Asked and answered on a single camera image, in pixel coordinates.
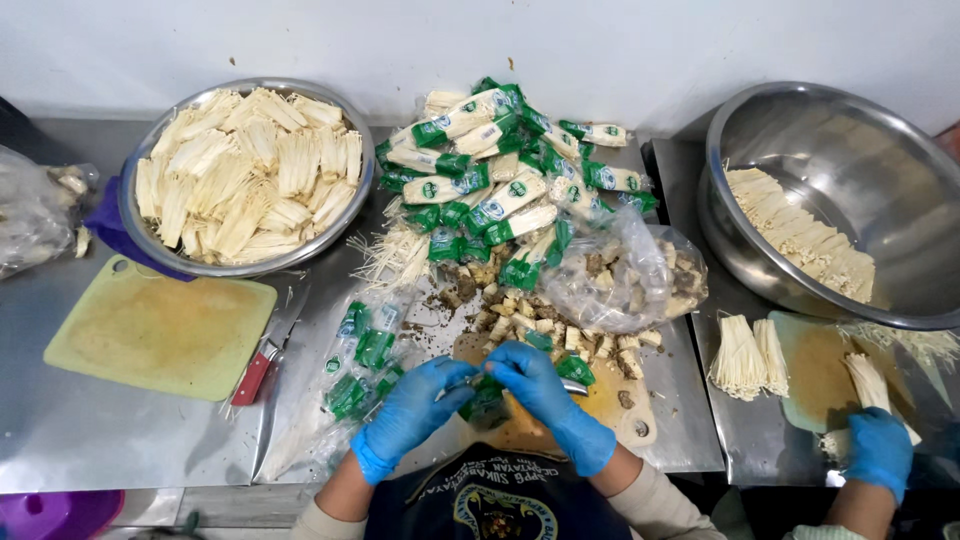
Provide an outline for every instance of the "red knife handle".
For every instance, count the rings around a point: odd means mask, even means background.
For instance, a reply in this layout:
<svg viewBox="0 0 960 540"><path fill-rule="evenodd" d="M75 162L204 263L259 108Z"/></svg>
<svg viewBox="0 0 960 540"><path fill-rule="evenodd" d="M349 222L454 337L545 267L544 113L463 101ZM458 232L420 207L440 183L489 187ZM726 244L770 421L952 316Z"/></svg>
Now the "red knife handle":
<svg viewBox="0 0 960 540"><path fill-rule="evenodd" d="M240 386L233 394L233 400L230 404L233 406L243 406L253 403L256 397L256 391L260 389L260 383L263 382L263 376L267 375L267 369L270 368L270 359L257 352L250 365L247 366L247 372L244 373Z"/></svg>

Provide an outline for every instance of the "white wall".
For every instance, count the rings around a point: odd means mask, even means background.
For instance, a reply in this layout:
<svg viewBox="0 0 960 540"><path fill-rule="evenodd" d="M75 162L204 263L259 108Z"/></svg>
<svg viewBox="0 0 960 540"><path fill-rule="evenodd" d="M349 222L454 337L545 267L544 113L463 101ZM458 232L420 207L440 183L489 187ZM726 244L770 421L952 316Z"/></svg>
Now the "white wall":
<svg viewBox="0 0 960 540"><path fill-rule="evenodd" d="M0 95L31 116L149 119L277 75L396 125L431 88L491 75L552 115L669 134L744 87L802 80L936 133L960 117L958 20L947 0L21 1L0 19Z"/></svg>

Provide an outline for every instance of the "blue latex glove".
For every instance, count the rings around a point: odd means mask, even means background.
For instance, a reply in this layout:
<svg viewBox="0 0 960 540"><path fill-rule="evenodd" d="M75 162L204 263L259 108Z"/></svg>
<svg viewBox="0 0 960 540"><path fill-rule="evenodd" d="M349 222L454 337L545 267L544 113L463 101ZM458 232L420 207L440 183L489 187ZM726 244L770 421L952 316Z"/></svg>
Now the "blue latex glove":
<svg viewBox="0 0 960 540"><path fill-rule="evenodd" d="M507 341L487 356L483 367L550 428L578 475L592 477L607 466L616 448L616 435L570 399L543 351Z"/></svg>
<svg viewBox="0 0 960 540"><path fill-rule="evenodd" d="M849 420L850 468L844 478L889 488L897 504L902 503L913 464L913 445L903 423L875 406L852 414Z"/></svg>
<svg viewBox="0 0 960 540"><path fill-rule="evenodd" d="M441 390L477 373L466 362L438 356L400 378L376 418L350 441L368 484L377 485L392 473L401 458L473 396L473 388L461 386L438 400Z"/></svg>

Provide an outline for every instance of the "metal bowl rim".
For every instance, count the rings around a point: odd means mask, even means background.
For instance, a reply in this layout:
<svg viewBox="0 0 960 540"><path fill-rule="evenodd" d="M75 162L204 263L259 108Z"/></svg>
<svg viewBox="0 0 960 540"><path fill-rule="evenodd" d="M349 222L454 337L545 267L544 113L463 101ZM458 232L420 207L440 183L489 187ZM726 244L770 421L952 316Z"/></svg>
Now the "metal bowl rim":
<svg viewBox="0 0 960 540"><path fill-rule="evenodd" d="M734 95L721 106L713 116L707 131L707 165L710 171L710 181L720 193L720 197L730 210L734 225L754 249L760 251L772 260L782 272L799 282L808 292L821 300L840 306L842 309L858 317L869 319L886 326L907 330L943 330L960 326L960 308L940 315L904 315L857 302L833 291L826 285L809 277L801 271L800 268L781 255L750 223L750 220L747 219L747 215L740 208L740 205L736 203L736 199L733 197L733 192L727 182L727 176L723 169L723 158L720 155L720 137L723 134L723 129L727 121L747 100L758 95L786 93L787 91L835 94L872 115L893 120L893 123L898 126L892 126L892 129L897 129L904 135L907 135L918 147L922 148L934 158L938 164L943 165L946 169L952 168L954 171L953 178L960 179L960 165L944 154L920 128L870 100L831 86L796 81L766 83L752 86Z"/></svg>
<svg viewBox="0 0 960 540"><path fill-rule="evenodd" d="M324 101L333 102L335 105L343 109L347 120L353 124L353 129L359 132L363 137L363 158L361 161L362 169L360 172L360 185L357 186L356 193L353 194L353 199L350 200L350 204L347 206L346 211L344 211L344 213L342 213L340 217L337 218L337 220L326 229L326 231L287 254L276 258L261 260L253 264L237 264L230 266L213 266L203 262L181 258L174 252L170 251L159 241L159 239L154 238L154 236L147 231L147 224L143 218L140 217L139 210L136 209L137 206L133 189L133 179L135 178L136 174L136 162L140 158L149 156L150 151L153 150L156 143L148 141L152 140L155 135L158 135L159 132L166 128L170 119L173 118L174 114L178 110L186 109L191 105L199 103L200 98L204 97L205 94L220 88L249 91L253 90L257 86L263 86L268 89L290 89L292 91L302 91L304 93L316 94L318 96L322 96ZM154 122L154 124L150 127L150 130L143 136L139 144L137 144L136 149L124 161L123 169L121 171L120 189L118 190L117 194L117 197L119 198L117 203L120 209L120 219L123 221L124 228L126 228L130 233L131 239L137 245L137 247L146 252L146 254L153 260L173 270L193 276L210 278L246 278L250 276L267 274L269 272L274 272L276 270L292 266L317 255L319 252L329 247L329 245L340 236L347 225L349 225L353 218L356 217L357 213L360 212L360 208L363 207L363 204L367 199L367 195L370 192L374 170L372 157L372 136L370 133L370 128L363 120L363 116L361 116L360 112L357 111L357 109L355 109L350 102L326 86L286 77L253 77L249 79L231 81L229 83L211 86L210 88L199 91L190 97L183 99L172 108L167 110L156 120L156 122Z"/></svg>

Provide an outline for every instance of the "purple bowl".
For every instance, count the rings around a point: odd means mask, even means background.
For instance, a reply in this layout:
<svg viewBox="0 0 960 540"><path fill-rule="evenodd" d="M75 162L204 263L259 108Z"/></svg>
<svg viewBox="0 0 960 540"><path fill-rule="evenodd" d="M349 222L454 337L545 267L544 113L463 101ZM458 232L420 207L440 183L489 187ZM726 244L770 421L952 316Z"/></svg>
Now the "purple bowl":
<svg viewBox="0 0 960 540"><path fill-rule="evenodd" d="M123 501L123 490L0 495L0 527L10 540L92 538Z"/></svg>

